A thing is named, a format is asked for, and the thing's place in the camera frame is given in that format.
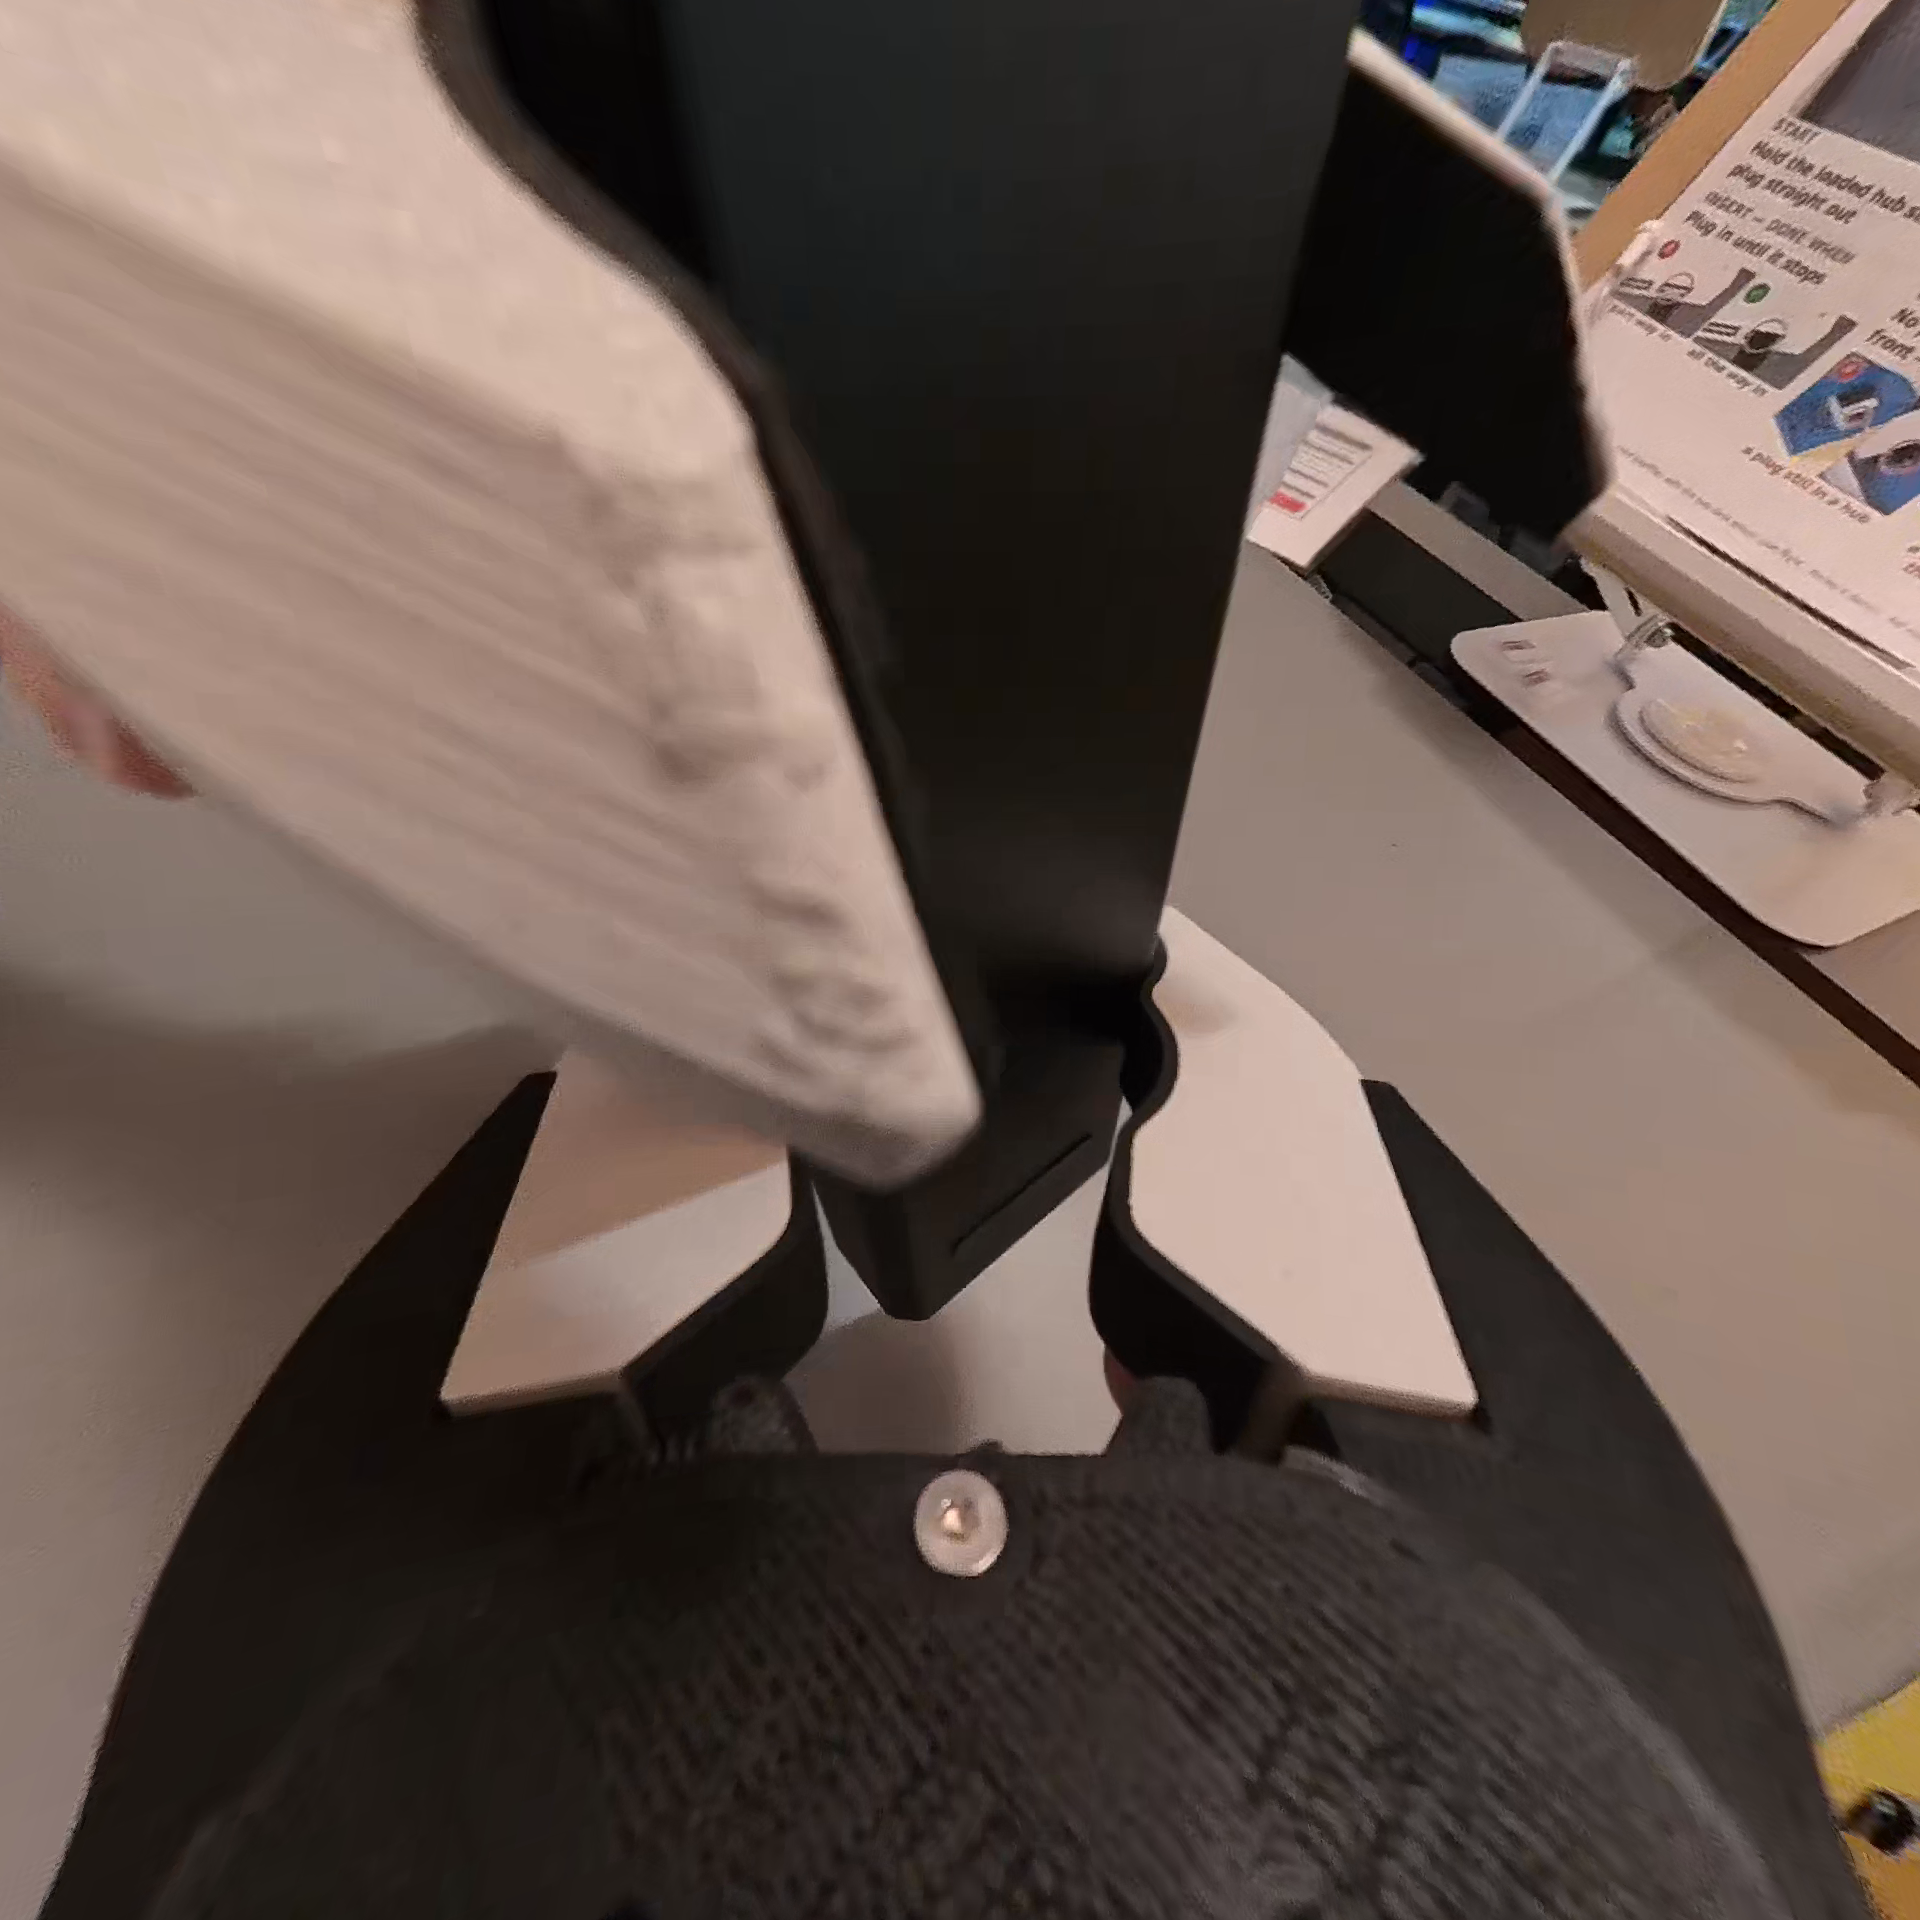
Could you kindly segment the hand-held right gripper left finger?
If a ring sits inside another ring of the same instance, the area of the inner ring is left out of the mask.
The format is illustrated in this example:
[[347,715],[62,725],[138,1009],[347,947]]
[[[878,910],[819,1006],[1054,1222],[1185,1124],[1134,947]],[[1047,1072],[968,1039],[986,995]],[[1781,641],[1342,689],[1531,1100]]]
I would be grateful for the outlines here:
[[823,1220],[781,1143],[568,1053],[439,1396],[469,1416],[629,1393],[674,1428],[738,1376],[787,1376],[827,1304]]

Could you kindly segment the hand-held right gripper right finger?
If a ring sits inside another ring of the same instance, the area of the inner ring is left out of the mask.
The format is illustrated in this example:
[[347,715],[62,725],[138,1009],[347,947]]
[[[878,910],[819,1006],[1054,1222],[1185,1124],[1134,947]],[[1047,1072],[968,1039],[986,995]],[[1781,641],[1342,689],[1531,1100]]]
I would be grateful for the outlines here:
[[1214,1447],[1256,1459],[1326,1404],[1477,1412],[1368,1080],[1177,908],[1162,912],[1123,1103],[1088,1268],[1123,1373],[1193,1384]]

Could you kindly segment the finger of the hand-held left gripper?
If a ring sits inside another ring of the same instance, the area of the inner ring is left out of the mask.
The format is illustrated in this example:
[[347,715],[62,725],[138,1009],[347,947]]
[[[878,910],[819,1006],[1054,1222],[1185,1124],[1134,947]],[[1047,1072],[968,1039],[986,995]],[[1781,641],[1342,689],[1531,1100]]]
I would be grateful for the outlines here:
[[1552,185],[1368,31],[1349,43],[1287,352],[1503,526],[1552,542],[1613,484]]
[[5,609],[568,1044],[878,1189],[979,1127],[872,607],[481,4],[5,4]]

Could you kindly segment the black multi-port usb hub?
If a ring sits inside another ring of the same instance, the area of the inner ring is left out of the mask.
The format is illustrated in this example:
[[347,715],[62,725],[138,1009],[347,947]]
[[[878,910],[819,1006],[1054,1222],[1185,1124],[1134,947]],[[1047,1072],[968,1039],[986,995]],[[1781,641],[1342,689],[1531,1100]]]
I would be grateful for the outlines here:
[[1357,4],[441,4],[738,377],[867,672],[984,1121],[814,1176],[923,1320],[1093,1176]]

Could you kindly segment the yellow plastic bin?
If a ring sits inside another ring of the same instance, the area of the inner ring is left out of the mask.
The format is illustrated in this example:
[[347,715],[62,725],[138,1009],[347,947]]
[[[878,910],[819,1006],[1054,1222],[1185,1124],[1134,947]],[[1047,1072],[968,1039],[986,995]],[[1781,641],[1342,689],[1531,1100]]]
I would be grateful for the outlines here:
[[1878,1918],[1919,1918],[1919,1679],[1822,1736],[1841,1845]]

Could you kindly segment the person's left hand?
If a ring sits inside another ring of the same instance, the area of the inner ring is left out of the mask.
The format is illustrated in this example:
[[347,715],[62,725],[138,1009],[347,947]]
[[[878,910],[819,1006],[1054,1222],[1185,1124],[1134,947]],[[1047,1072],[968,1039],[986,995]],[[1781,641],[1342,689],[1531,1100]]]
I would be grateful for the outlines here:
[[71,679],[34,629],[9,607],[3,607],[3,677],[7,693],[69,760],[149,800],[195,798],[193,784]]

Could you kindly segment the laminated paper sheet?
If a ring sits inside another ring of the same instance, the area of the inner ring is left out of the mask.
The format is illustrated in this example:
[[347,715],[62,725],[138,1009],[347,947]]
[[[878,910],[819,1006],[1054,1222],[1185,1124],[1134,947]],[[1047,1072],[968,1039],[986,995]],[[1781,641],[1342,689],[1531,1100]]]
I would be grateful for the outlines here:
[[1266,409],[1243,542],[1312,572],[1419,449],[1339,404],[1293,353]]

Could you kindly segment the instruction sheet on wooden stand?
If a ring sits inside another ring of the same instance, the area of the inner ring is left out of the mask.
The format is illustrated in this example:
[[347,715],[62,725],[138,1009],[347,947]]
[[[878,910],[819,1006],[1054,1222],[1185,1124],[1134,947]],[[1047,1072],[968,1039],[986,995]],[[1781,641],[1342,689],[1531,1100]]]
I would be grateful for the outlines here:
[[[1594,329],[1672,206],[1797,71],[1831,64],[1874,4],[1758,49],[1752,103],[1713,107],[1693,155],[1658,160],[1648,217],[1595,281]],[[1915,912],[1915,667],[1771,589],[1618,483],[1575,548],[1595,612],[1451,640],[1461,673],[1618,801],[1747,916],[1837,949]]]

